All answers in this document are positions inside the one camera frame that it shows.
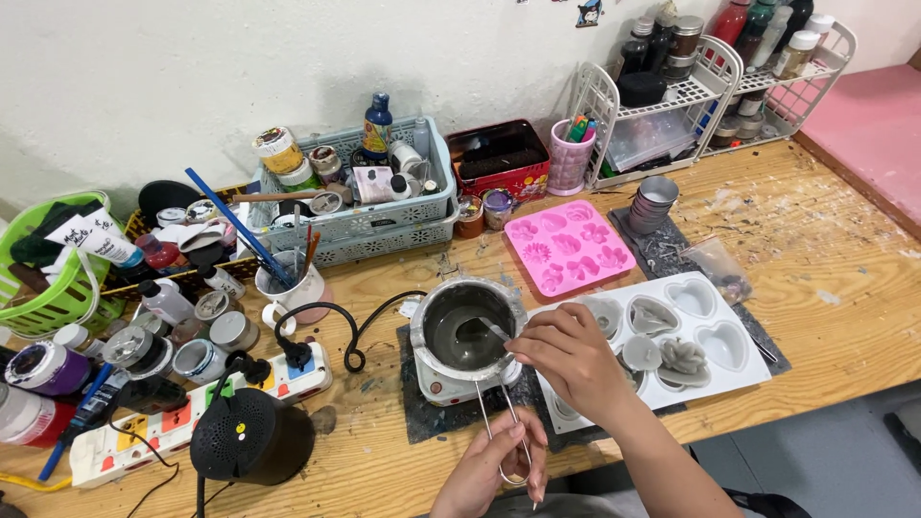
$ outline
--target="metal handle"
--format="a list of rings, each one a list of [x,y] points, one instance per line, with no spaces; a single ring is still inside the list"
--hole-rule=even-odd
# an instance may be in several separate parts
[[[498,378],[499,380],[499,386],[502,387],[502,395],[506,397],[506,403],[508,403],[508,411],[511,412],[512,414],[512,420],[515,421],[516,423],[519,423],[520,421],[518,419],[518,415],[515,414],[515,407],[512,406],[512,399],[511,397],[508,396],[508,389],[506,388],[506,385],[502,383],[501,374],[496,376],[496,378]],[[476,386],[476,396],[480,400],[480,410],[483,412],[484,421],[486,421],[486,434],[489,435],[489,440],[491,441],[493,439],[493,431],[489,428],[489,416],[486,415],[486,405],[484,405],[483,403],[483,392],[480,391],[480,382],[473,382],[473,384]],[[528,451],[528,443],[525,442],[524,439],[522,439],[521,444],[524,446],[524,455],[528,459],[528,467],[530,467],[530,452]],[[525,484],[528,483],[528,477],[530,477],[530,472],[520,482],[513,482],[509,480],[508,477],[506,477],[505,472],[502,471],[502,465],[499,464],[499,475],[502,476],[503,480],[505,480],[507,483],[511,484],[512,486],[524,486]]]

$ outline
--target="pink pen holder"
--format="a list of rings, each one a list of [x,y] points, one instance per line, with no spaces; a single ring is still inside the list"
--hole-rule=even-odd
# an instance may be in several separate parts
[[[556,124],[550,131],[550,172],[547,176],[547,192],[557,196],[570,196],[578,193],[585,186],[585,168],[589,165],[592,146],[595,145],[593,135],[585,142],[566,142],[567,135],[563,135],[569,126],[569,120],[564,119]]]

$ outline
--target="red bottle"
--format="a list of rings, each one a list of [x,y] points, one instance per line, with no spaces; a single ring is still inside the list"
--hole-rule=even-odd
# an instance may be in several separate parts
[[[172,276],[189,269],[189,260],[171,242],[160,242],[150,234],[144,234],[134,241],[144,253],[144,261],[161,275]]]
[[[717,24],[713,28],[713,36],[725,41],[729,46],[735,45],[736,40],[745,27],[745,19],[748,17],[748,7],[752,0],[732,0],[729,6],[717,16]],[[713,52],[706,54],[707,59],[713,57]],[[717,66],[722,66],[723,60],[717,60]]]

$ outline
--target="white mug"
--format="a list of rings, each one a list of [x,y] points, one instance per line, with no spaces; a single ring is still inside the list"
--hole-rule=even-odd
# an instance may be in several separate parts
[[[273,257],[275,261],[278,261],[285,269],[289,269],[288,267],[294,263],[293,250],[276,253]],[[297,265],[303,265],[303,261],[304,254],[300,253]],[[320,272],[317,271],[317,267],[313,264],[308,268],[304,278],[288,291],[275,294],[268,293],[268,287],[271,281],[272,276],[260,267],[259,271],[256,272],[256,289],[271,301],[262,308],[262,321],[273,329],[277,324],[275,313],[278,313],[278,316],[282,316],[291,309],[310,302],[332,302],[332,290],[326,286],[326,282],[323,281],[323,277],[321,277]],[[329,308],[314,308],[296,314],[294,317],[285,321],[281,331],[282,336],[293,335],[297,323],[312,324],[326,316],[328,312],[330,312]]]

